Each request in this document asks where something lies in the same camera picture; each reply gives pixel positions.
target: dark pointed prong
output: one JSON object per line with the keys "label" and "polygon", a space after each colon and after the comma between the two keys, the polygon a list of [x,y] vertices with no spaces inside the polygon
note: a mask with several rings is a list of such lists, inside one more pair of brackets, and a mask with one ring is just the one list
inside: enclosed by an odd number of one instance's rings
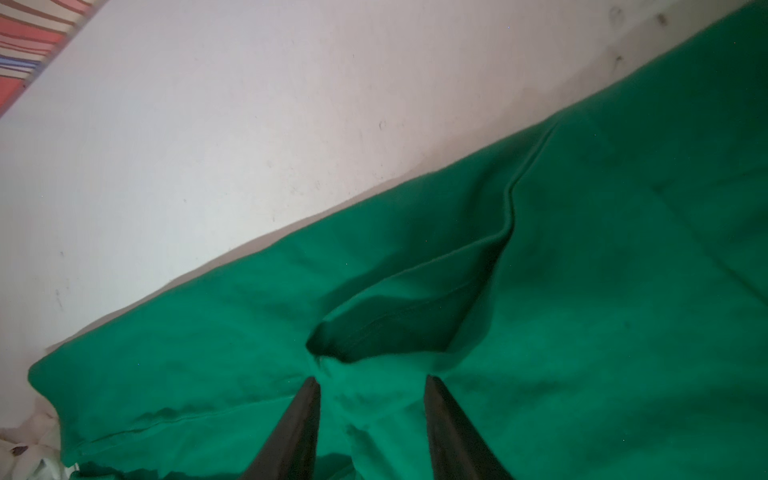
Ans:
{"label": "dark pointed prong", "polygon": [[312,480],[320,425],[320,385],[309,377],[240,480]]}
{"label": "dark pointed prong", "polygon": [[512,480],[436,376],[427,376],[424,406],[435,480]]}

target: white surface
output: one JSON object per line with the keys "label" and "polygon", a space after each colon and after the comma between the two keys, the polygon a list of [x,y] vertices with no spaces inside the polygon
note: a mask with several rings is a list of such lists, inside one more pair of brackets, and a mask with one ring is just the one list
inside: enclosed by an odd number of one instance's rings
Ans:
{"label": "white surface", "polygon": [[0,118],[0,425],[45,347],[743,4],[672,2],[110,0]]}

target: colorful striped textile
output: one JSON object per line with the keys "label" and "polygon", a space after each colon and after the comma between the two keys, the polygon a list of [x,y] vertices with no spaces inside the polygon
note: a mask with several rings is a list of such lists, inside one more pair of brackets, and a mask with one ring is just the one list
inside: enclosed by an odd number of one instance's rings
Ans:
{"label": "colorful striped textile", "polygon": [[0,114],[101,0],[0,0]]}

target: striped fabric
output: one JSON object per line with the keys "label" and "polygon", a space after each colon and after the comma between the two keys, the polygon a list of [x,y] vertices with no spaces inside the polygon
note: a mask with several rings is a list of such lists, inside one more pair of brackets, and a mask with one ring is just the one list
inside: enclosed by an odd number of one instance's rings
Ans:
{"label": "striped fabric", "polygon": [[0,0],[0,114],[100,0]]}

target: green garment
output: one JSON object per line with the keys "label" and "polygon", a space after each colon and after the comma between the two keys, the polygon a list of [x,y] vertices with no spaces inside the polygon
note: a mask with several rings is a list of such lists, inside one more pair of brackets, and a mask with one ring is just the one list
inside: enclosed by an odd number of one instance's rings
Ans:
{"label": "green garment", "polygon": [[318,478],[431,478],[431,373],[520,480],[763,478],[767,299],[762,1],[29,379],[81,477],[232,478],[316,376]]}

